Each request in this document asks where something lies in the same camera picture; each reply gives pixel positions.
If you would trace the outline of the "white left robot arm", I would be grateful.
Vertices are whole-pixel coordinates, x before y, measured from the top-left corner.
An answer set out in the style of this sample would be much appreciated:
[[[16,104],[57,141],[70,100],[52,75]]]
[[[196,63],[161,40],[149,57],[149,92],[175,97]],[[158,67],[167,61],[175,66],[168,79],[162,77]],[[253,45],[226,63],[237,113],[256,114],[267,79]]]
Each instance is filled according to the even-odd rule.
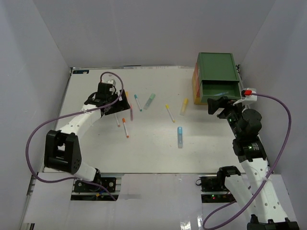
[[[44,166],[85,180],[90,191],[97,191],[101,187],[100,171],[83,161],[80,140],[101,117],[129,109],[123,89],[116,90],[111,83],[99,83],[97,91],[84,102],[79,115],[59,130],[47,133]]]

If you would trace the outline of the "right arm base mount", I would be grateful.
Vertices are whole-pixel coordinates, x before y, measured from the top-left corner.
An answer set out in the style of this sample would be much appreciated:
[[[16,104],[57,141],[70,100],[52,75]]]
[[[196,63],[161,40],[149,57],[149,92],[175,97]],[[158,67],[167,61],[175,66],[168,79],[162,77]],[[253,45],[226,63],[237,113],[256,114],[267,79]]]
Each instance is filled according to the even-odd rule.
[[[199,177],[195,185],[201,188],[201,201],[203,204],[236,201],[231,192],[219,184],[217,176]]]

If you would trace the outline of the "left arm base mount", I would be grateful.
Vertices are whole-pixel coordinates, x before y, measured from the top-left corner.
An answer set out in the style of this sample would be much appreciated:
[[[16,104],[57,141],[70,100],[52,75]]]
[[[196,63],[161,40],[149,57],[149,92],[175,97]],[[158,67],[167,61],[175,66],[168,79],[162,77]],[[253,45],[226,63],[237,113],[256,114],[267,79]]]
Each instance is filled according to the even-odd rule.
[[[101,186],[106,188],[110,196],[105,189],[99,186],[93,186],[87,184],[81,180],[76,180],[73,185],[71,200],[72,201],[116,201],[119,196],[119,190],[117,187],[116,177],[102,177],[100,181]]]

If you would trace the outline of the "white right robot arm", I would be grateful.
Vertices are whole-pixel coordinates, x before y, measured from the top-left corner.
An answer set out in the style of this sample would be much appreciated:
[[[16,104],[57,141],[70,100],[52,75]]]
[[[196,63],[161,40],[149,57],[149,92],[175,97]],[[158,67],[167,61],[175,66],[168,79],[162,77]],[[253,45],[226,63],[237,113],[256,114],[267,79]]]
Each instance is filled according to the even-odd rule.
[[[250,186],[235,166],[221,167],[217,172],[217,187],[230,191],[240,210],[229,220],[214,227],[226,226],[240,215],[248,220],[248,230],[297,230],[299,225],[290,220],[284,211],[272,182],[269,180],[274,166],[269,166],[267,155],[259,138],[262,128],[261,114],[246,108],[256,95],[246,96],[238,101],[222,96],[207,100],[208,113],[213,115],[218,109],[218,118],[226,119],[235,136],[233,150],[244,169]]]

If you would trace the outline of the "pink translucent gel pen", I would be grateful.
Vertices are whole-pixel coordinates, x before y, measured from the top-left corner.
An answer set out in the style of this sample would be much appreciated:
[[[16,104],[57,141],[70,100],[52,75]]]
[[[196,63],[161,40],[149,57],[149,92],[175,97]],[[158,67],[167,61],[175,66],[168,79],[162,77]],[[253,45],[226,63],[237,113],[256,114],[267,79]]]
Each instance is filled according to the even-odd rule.
[[[130,120],[133,121],[133,106],[130,104]]]

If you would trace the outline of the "green drawer box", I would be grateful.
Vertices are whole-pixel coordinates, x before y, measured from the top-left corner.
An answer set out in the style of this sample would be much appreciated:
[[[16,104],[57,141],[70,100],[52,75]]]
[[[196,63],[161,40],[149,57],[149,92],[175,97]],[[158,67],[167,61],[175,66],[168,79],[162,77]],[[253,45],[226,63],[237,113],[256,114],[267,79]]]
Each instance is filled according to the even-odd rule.
[[[239,76],[236,70],[233,54],[200,52],[197,57],[199,67],[199,92],[202,103],[221,92],[231,99],[240,98]]]

